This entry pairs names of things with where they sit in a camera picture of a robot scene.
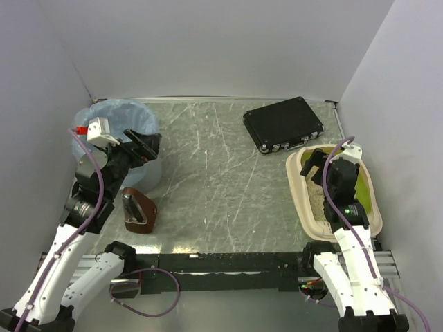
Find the beige green litter box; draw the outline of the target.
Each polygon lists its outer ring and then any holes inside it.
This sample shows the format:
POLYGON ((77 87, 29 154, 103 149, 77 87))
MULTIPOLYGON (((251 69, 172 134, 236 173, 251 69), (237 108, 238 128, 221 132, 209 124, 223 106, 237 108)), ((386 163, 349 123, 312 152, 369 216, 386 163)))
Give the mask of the beige green litter box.
MULTIPOLYGON (((329 153, 333 147, 331 144, 303 147, 289 155, 286 169, 289 188, 303 230, 313 240, 335 243, 336 239, 331 226, 323 212, 323 189, 311 180, 318 167, 313 167, 307 176, 300 175, 305 162, 316 148, 329 153)), ((356 198, 367 212, 371 235, 377 236, 382 230, 383 220, 377 205, 372 179, 363 162, 360 163, 360 172, 356 182, 356 198)))

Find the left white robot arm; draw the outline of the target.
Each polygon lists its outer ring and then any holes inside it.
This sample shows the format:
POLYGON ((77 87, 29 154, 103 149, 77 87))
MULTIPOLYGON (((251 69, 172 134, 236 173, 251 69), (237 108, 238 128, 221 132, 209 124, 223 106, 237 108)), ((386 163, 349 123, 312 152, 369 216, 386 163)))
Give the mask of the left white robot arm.
POLYGON ((72 331, 84 306, 110 281, 137 266, 133 247, 114 241, 76 282, 71 278, 114 210, 114 199, 129 173, 156 160, 161 135, 123 132, 128 141, 100 138, 86 149, 75 172, 53 244, 31 285, 12 307, 1 311, 7 331, 72 331))

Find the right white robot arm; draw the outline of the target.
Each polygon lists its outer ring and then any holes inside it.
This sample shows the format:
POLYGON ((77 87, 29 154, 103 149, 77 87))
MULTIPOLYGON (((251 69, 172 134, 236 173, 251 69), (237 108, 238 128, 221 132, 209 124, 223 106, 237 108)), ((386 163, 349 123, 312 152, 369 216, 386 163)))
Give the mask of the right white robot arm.
POLYGON ((383 288, 368 217, 356 197, 358 160, 315 149, 300 175, 307 176, 312 167, 317 170, 311 179, 323 189, 323 211, 340 249, 311 242, 304 249, 304 265, 319 274, 334 299, 339 331, 408 331, 408 318, 383 288))

